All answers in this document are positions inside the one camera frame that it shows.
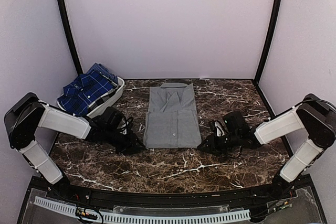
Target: blue plaid shirt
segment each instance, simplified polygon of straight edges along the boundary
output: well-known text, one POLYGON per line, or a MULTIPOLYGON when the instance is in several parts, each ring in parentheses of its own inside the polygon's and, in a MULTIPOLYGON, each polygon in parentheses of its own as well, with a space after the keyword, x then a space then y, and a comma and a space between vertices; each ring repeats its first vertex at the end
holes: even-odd
POLYGON ((57 100, 68 112, 76 116, 89 113, 89 105, 101 96, 113 92, 115 87, 99 72, 80 74, 71 84, 63 88, 64 94, 57 100))
POLYGON ((113 81, 116 84, 116 86, 118 85, 118 77, 111 74, 110 71, 106 67, 104 67, 102 64, 100 63, 93 64, 93 66, 89 69, 87 73, 90 74, 94 70, 97 71, 98 73, 101 73, 103 76, 105 76, 109 80, 113 81))

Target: brown marble surface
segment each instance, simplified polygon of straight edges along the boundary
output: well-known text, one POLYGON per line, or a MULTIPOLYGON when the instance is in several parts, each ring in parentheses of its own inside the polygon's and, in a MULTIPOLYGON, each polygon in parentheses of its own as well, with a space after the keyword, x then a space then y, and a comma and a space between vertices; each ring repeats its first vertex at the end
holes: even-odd
MULTIPOLYGON (((221 120, 230 111, 242 111, 251 126, 269 116, 249 80, 129 80, 114 106, 126 117, 134 117, 133 130, 140 139, 149 87, 164 82, 194 84, 202 139, 211 134, 208 122, 221 120)), ((117 155, 109 144, 88 143, 66 134, 59 135, 50 155, 74 185, 134 193, 201 193, 268 184, 288 159, 280 139, 257 150, 243 150, 232 159, 195 149, 117 155)))

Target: white wall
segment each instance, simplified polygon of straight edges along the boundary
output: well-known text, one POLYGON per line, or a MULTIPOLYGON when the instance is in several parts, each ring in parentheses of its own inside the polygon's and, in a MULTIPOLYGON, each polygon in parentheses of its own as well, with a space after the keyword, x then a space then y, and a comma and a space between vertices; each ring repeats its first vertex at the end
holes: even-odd
MULTIPOLYGON (((55 104, 75 69, 56 0, 0 0, 0 116, 27 92, 55 104)), ((55 134, 40 130, 49 148, 55 134)), ((33 170, 9 147, 0 124, 0 223, 16 223, 33 170)))
POLYGON ((84 71, 253 78, 273 0, 66 0, 84 71))
MULTIPOLYGON (((308 93, 336 104, 336 0, 282 0, 260 82, 275 113, 308 93)), ((296 149, 306 134, 290 136, 296 149)), ((308 170, 329 223, 336 223, 336 146, 308 170)))

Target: white vent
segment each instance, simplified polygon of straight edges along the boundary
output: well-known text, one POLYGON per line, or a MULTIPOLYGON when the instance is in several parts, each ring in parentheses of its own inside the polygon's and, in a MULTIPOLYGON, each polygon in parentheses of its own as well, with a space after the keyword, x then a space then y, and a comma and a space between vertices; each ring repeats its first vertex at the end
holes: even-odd
MULTIPOLYGON (((49 209, 59 214, 77 218, 75 215, 76 206, 74 204, 64 204, 36 196, 34 205, 49 209)), ((93 210, 87 210, 88 213, 97 215, 93 210)), ((249 220, 250 211, 242 210, 235 212, 227 212, 215 215, 201 216, 177 216, 177 217, 155 217, 155 216, 135 216, 121 215, 111 212, 100 211, 104 218, 104 223, 127 223, 127 224, 222 224, 235 223, 238 221, 249 220)), ((100 223, 101 218, 98 216, 96 222, 100 223)))

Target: laundry basket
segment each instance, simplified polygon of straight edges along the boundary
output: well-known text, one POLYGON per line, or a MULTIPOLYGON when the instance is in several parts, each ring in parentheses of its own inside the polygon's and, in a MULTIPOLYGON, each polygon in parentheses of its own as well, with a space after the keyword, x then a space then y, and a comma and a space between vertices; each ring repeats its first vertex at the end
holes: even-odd
MULTIPOLYGON (((97 115, 101 115, 105 109, 109 106, 112 106, 113 104, 115 104, 116 101, 118 101, 118 99, 121 97, 124 86, 125 86, 125 81, 123 79, 121 79, 118 76, 118 84, 120 85, 120 87, 117 89, 116 93, 114 94, 114 96, 112 96, 109 100, 107 100, 105 103, 99 105, 98 107, 96 107, 94 110, 92 110, 90 113, 87 114, 88 117, 90 118, 94 118, 97 115)), ((59 102, 57 101, 57 105, 61 110, 65 110, 61 104, 59 104, 59 102)))

